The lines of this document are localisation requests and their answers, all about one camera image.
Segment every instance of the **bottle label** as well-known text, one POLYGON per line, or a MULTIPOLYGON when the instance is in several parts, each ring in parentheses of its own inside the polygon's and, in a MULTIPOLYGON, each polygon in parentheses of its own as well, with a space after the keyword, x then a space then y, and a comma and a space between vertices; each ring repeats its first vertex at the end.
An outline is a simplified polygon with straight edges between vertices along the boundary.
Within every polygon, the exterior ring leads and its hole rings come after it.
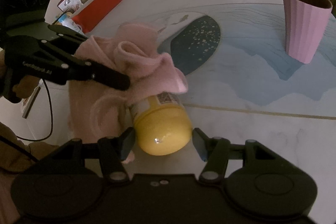
POLYGON ((158 94, 156 96, 156 99, 159 105, 164 105, 164 104, 182 105, 179 98, 176 95, 170 94, 168 92, 163 92, 163 93, 158 94))
POLYGON ((166 104, 174 104, 183 107, 179 98, 168 92, 162 92, 155 96, 150 96, 148 98, 143 99, 142 101, 131 105, 130 112, 133 118, 133 121, 136 121, 140 115, 150 109, 160 108, 162 105, 166 104))

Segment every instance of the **black cable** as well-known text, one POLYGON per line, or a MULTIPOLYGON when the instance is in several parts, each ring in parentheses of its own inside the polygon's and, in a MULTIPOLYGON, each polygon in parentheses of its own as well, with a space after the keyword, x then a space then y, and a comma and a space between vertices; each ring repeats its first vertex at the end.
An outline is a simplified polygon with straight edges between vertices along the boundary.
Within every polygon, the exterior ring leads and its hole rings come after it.
POLYGON ((37 158, 35 158, 31 153, 29 153, 28 151, 24 150, 22 147, 18 146, 17 144, 11 142, 10 140, 6 139, 3 136, 0 136, 0 141, 8 144, 9 146, 13 147, 14 149, 16 149, 17 151, 21 152, 22 154, 26 155, 28 158, 30 158, 32 161, 34 162, 38 162, 39 160, 37 158))
POLYGON ((53 128, 54 128, 54 117, 53 117, 53 108, 51 106, 51 97, 50 97, 50 92, 49 92, 49 89, 48 89, 48 86, 47 86, 47 83, 45 82, 44 79, 42 79, 43 81, 43 84, 45 85, 45 88, 47 90, 47 94, 48 94, 48 99, 49 99, 49 106, 50 106, 50 120, 51 120, 51 130, 50 130, 50 133, 48 136, 46 136, 45 138, 43 139, 40 139, 40 140, 30 140, 30 139, 25 139, 25 138, 21 138, 19 136, 17 136, 18 139, 20 140, 24 140, 24 141, 29 141, 29 142, 41 142, 41 141, 44 141, 46 139, 48 139, 52 133, 53 133, 53 128))

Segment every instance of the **white cabinet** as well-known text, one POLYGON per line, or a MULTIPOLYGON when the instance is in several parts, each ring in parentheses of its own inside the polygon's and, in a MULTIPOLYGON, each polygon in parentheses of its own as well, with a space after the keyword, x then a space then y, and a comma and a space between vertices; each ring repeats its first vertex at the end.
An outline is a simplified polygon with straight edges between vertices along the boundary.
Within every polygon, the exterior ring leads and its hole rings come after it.
POLYGON ((13 130, 14 134, 26 138, 34 139, 27 121, 22 118, 21 103, 13 104, 4 97, 0 98, 0 122, 13 130))
MULTIPOLYGON (((70 114, 67 86, 48 84, 53 112, 53 133, 45 142, 61 145, 71 138, 68 129, 70 114)), ((41 87, 26 119, 34 139, 49 135, 51 128, 49 100, 45 86, 41 87)))

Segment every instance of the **table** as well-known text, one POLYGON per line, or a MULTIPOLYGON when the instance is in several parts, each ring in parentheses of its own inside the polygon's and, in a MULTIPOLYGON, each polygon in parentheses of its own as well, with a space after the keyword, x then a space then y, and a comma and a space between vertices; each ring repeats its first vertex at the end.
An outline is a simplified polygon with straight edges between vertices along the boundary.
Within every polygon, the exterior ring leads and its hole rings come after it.
MULTIPOLYGON (((267 43, 270 47, 278 45, 277 51, 284 50, 281 48, 284 37, 282 0, 125 0, 92 34, 110 37, 125 21, 153 22, 176 13, 191 12, 209 15, 221 27, 218 49, 203 66, 187 76, 189 92, 181 96, 194 127, 201 128, 210 137, 227 138, 231 143, 243 144, 246 139, 256 139, 300 167, 315 179, 319 188, 310 216, 318 223, 334 223, 336 72, 333 62, 336 59, 330 53, 331 42, 336 38, 335 20, 330 20, 322 47, 312 63, 304 67, 291 64, 285 70, 278 66, 276 55, 261 52, 267 43), (253 40, 257 41, 254 46, 246 47, 253 40), (318 80, 314 83, 311 79, 312 89, 303 90, 308 87, 300 81, 307 78, 305 73, 309 71, 305 70, 311 67, 318 80), (259 77, 257 83, 253 82, 255 77, 259 77), (272 96, 266 86, 270 85, 269 79, 274 81, 271 82, 273 87, 278 88, 272 96), (254 85, 254 88, 248 94, 244 85, 254 85), (288 90, 280 94, 284 86, 288 90), (319 95, 316 95, 316 88, 321 88, 319 95)), ((177 153, 162 157, 147 155, 138 147, 134 150, 136 160, 126 166, 130 173, 199 175, 204 166, 191 143, 177 153)), ((238 161, 230 162, 227 175, 239 165, 238 161)))

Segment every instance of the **screw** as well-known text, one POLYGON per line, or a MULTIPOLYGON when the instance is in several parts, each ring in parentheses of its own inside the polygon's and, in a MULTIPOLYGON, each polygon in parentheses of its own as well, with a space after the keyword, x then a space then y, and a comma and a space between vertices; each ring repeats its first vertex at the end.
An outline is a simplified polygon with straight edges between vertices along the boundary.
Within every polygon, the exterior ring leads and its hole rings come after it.
POLYGON ((214 171, 206 171, 202 173, 201 176, 206 180, 215 180, 219 177, 219 175, 214 171))
POLYGON ((165 180, 165 179, 160 180, 160 184, 162 184, 162 185, 167 185, 168 183, 169 183, 168 180, 165 180))
POLYGON ((124 180, 126 177, 127 175, 124 172, 112 172, 110 174, 110 179, 116 181, 124 180))

